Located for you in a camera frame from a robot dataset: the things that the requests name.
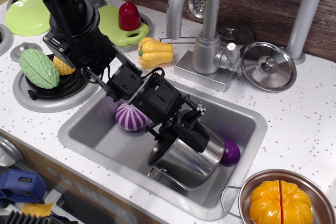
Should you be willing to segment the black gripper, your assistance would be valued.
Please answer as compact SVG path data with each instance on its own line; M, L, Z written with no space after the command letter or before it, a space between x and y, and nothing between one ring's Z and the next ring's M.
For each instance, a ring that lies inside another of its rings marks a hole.
M127 91L129 102L152 121L146 130L156 141L172 142L178 137L194 151L205 151L209 134L197 120L205 112L201 104L192 102L158 73L148 79L128 74Z

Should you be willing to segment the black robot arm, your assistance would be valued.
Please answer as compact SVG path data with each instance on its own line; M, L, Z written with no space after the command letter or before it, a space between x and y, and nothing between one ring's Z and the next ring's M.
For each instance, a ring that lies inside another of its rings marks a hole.
M146 127L159 143L177 138L201 153L209 134L199 117L204 110L165 79L162 68L143 75L99 29L98 9L89 0L43 0L50 12L46 45L68 66L98 84L114 101L125 100L150 120Z

